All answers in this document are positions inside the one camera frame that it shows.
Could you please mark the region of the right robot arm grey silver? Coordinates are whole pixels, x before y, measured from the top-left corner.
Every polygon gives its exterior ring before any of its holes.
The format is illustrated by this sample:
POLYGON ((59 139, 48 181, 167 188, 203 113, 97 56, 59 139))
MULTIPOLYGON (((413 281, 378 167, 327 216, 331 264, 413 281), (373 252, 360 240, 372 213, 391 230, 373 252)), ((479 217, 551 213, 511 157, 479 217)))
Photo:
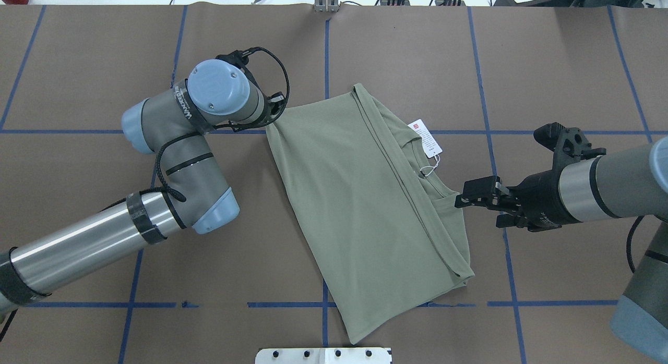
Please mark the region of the right robot arm grey silver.
POLYGON ((455 207, 498 211, 498 228, 532 233, 623 217, 660 219, 618 300, 611 330, 642 354, 666 363, 666 138, 612 154, 578 134, 540 144, 554 153, 551 169, 512 187, 497 176, 466 181, 455 207))

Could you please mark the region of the left robot arm grey silver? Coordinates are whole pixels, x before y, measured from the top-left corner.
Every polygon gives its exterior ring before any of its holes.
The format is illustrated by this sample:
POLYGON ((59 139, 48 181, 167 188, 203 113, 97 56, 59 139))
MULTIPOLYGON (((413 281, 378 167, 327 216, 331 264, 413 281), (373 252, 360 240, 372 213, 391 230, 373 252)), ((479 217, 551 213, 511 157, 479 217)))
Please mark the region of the left robot arm grey silver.
POLYGON ((284 89, 270 94, 246 62, 224 56, 203 60, 122 115, 124 140, 151 157, 156 184, 127 191, 52 233, 2 251, 2 314, 41 302, 183 229, 206 234, 236 219, 240 205, 208 134, 267 126, 292 97, 284 66, 279 66, 284 89))

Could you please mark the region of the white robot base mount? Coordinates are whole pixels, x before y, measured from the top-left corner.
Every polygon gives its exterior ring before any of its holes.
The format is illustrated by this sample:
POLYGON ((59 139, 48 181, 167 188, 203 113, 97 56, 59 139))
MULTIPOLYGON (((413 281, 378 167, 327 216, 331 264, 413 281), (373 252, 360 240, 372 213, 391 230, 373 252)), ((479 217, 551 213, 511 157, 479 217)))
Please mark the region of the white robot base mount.
POLYGON ((392 363, 390 348, 322 347, 261 349, 255 363, 392 363))

